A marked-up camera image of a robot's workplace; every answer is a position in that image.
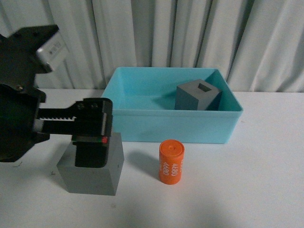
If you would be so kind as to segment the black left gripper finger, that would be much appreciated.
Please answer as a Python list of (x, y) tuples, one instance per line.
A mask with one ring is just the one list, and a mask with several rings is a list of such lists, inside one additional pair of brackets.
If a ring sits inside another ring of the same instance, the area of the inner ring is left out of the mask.
[(102, 168), (109, 154), (109, 121), (45, 121), (43, 133), (71, 135), (75, 166)]

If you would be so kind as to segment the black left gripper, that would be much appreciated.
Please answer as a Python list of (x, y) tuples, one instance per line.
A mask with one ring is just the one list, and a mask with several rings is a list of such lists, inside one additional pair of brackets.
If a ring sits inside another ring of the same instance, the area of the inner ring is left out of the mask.
[(53, 69), (38, 50), (58, 33), (57, 25), (24, 27), (0, 37), (0, 161), (15, 162), (36, 143), (49, 139), (33, 129), (43, 120), (43, 133), (71, 135), (73, 142), (108, 143), (113, 103), (85, 98), (68, 108), (39, 108), (46, 94), (34, 87), (36, 74)]

